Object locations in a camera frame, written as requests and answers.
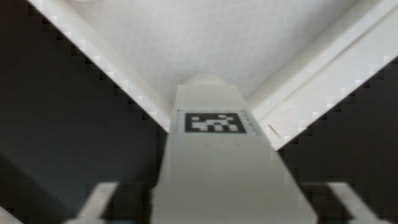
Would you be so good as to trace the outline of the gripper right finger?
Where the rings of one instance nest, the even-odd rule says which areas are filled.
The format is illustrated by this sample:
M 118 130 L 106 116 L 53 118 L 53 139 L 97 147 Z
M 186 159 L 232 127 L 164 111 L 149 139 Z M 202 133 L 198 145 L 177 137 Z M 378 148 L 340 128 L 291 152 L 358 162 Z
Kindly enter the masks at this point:
M 316 224 L 385 224 L 346 182 L 301 184 L 314 212 Z

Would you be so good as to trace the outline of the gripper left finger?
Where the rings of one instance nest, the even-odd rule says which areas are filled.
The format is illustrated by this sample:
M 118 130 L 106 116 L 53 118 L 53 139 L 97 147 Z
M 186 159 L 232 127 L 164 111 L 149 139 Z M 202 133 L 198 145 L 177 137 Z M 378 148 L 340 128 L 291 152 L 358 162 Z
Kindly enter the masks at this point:
M 101 182 L 76 216 L 63 224 L 147 224 L 147 188 L 141 182 Z

